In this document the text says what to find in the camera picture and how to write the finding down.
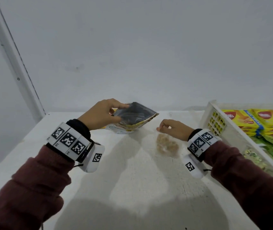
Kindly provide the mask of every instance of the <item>white plastic crate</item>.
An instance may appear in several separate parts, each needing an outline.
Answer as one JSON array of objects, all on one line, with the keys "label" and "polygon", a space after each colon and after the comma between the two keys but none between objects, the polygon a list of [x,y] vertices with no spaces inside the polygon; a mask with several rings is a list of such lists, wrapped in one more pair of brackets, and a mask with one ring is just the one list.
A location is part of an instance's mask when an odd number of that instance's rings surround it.
[{"label": "white plastic crate", "polygon": [[273,109],[273,104],[230,104],[210,101],[200,121],[200,128],[209,128],[221,137],[223,141],[239,149],[243,154],[250,149],[255,152],[273,171],[273,159],[267,155],[249,136],[247,136],[224,112],[222,109],[247,110]]}]

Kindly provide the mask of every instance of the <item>right hand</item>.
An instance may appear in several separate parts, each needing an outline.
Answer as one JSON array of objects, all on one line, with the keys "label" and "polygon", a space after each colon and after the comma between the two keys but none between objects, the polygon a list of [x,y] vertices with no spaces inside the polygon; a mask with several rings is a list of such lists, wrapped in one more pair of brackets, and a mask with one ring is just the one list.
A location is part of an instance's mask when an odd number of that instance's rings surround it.
[{"label": "right hand", "polygon": [[157,131],[161,133],[166,133],[174,138],[183,141],[188,141],[188,138],[194,131],[194,129],[183,124],[182,122],[172,119],[165,119],[160,123],[160,126],[157,127]]}]

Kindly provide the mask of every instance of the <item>black cord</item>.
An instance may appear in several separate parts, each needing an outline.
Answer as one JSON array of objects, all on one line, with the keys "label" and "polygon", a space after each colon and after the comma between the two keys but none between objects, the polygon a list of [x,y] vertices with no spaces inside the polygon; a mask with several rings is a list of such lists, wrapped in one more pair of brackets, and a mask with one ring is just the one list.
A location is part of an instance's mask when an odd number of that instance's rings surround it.
[{"label": "black cord", "polygon": [[83,166],[83,164],[75,165],[74,167]]}]

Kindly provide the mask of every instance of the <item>maroon sweater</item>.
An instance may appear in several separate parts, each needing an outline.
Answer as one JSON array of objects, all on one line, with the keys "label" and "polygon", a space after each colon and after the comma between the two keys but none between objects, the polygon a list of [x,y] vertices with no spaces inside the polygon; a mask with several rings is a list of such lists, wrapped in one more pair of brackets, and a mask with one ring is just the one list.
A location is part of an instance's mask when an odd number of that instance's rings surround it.
[{"label": "maroon sweater", "polygon": [[[273,229],[273,177],[221,141],[206,151],[205,162],[260,229]],[[46,146],[29,158],[0,190],[0,229],[39,229],[62,208],[59,195],[73,166]]]}]

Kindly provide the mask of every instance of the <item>table surface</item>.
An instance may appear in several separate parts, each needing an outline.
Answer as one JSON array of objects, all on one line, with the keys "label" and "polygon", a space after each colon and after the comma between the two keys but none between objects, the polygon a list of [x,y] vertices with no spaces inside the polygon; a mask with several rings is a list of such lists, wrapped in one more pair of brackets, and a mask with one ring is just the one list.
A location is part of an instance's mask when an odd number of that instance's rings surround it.
[{"label": "table surface", "polygon": [[[44,223],[45,229],[258,229],[234,197],[210,174],[193,178],[180,158],[156,151],[155,128],[162,119],[196,128],[203,111],[163,111],[130,135],[92,131],[105,146],[94,173],[74,168],[72,184],[61,196],[64,207]],[[59,125],[78,112],[47,114],[0,163],[0,188]],[[188,154],[182,143],[180,155]]]}]

